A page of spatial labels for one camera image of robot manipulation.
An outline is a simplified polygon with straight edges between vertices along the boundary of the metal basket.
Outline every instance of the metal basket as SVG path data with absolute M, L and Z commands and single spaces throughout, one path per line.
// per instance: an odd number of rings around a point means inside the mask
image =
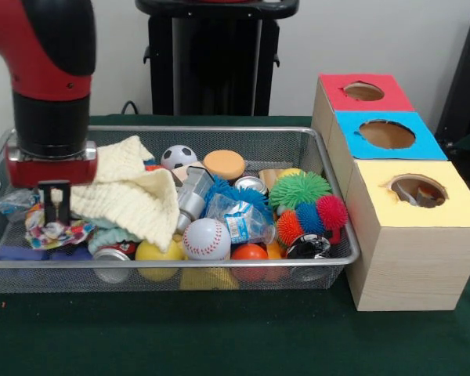
M 3 160 L 3 148 L 10 134 L 6 133 L 0 140 L 0 197 L 12 190 Z M 89 129 L 89 138 L 99 146 L 116 143 L 132 135 L 138 135 L 146 148 L 157 156 L 175 144 L 190 146 L 199 159 L 212 150 L 235 150 L 247 161 L 247 175 L 257 175 L 265 168 L 299 167 L 314 171 L 323 174 L 333 192 L 341 196 L 324 142 L 310 128 L 96 126 Z M 0 214 L 0 246 L 27 247 L 24 232 L 24 224 L 10 224 Z M 356 236 L 348 223 L 342 231 L 341 243 L 332 249 L 333 258 L 328 259 L 0 261 L 0 293 L 327 289 L 344 266 L 354 262 L 358 255 Z M 173 273 L 173 277 L 167 280 L 156 281 L 160 275 Z

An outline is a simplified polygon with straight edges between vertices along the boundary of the mini soccer ball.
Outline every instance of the mini soccer ball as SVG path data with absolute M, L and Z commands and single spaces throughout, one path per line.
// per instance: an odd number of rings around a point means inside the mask
M 161 165 L 168 170 L 173 170 L 197 161 L 197 155 L 188 146 L 174 145 L 162 154 Z

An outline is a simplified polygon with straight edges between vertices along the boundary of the red box top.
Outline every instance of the red box top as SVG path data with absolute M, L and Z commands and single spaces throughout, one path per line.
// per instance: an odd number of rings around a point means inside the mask
M 414 111 L 389 74 L 321 74 L 320 80 L 335 111 Z

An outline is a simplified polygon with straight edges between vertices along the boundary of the round hole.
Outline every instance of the round hole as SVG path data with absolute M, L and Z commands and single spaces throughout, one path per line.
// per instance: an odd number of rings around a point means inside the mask
M 410 129 L 394 121 L 368 121 L 360 126 L 360 134 L 369 143 L 383 149 L 405 149 L 416 141 L 416 136 Z
M 379 87 L 365 82 L 353 82 L 344 88 L 345 94 L 352 99 L 372 102 L 383 99 L 385 93 Z
M 389 183 L 389 189 L 397 193 L 400 200 L 421 208 L 435 208 L 447 199 L 444 187 L 423 175 L 397 176 Z

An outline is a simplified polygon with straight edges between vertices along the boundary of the shape sorter box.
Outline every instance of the shape sorter box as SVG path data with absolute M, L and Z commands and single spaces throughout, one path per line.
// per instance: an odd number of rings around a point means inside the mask
M 321 74 L 312 128 L 328 146 L 336 111 L 414 111 L 395 78 L 387 74 Z
M 347 268 L 359 311 L 456 307 L 470 276 L 470 190 L 452 163 L 357 160 L 346 204 L 361 248 Z
M 446 161 L 447 157 L 415 112 L 337 112 L 329 157 L 343 197 L 354 159 Z

